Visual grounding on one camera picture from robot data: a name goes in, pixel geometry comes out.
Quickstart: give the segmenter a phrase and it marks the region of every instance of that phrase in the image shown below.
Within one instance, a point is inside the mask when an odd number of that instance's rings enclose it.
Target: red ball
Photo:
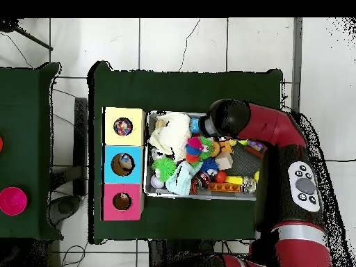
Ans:
[[[218,171],[218,174],[215,175],[215,181],[219,184],[224,183],[226,180],[227,174],[224,170]]]

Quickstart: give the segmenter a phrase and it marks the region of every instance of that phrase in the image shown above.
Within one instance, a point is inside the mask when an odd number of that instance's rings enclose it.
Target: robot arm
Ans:
[[[200,132],[268,146],[257,189],[256,240],[246,266],[332,267],[323,204],[306,140],[294,120],[272,108],[222,99],[200,119]]]

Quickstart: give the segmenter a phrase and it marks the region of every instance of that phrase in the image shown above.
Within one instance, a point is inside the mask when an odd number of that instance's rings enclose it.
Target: dark green table cover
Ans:
[[[95,113],[94,142],[89,137],[89,144],[94,145],[91,159],[95,160],[93,237],[120,240],[253,238],[254,202],[251,201],[146,197],[139,221],[101,221],[102,107],[206,113],[212,102],[236,98],[279,108],[281,80],[280,70],[217,74],[115,72],[106,62],[95,63],[88,75],[89,107]]]
[[[60,238],[47,221],[51,158],[50,91],[58,63],[38,69],[0,68],[0,191],[17,186],[28,196],[18,216],[0,211],[0,237]]]

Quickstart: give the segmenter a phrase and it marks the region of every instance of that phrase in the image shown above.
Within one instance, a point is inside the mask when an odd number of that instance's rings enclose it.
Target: pink circular dish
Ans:
[[[25,210],[26,194],[17,187],[7,187],[0,192],[0,210],[6,215],[16,216]]]

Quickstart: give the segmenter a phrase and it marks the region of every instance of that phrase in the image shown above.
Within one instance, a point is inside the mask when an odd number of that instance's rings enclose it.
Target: pink box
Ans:
[[[125,193],[129,196],[128,209],[118,210],[114,207],[114,197],[118,193]],[[144,200],[145,195],[142,192],[141,184],[104,184],[103,220],[140,220]]]

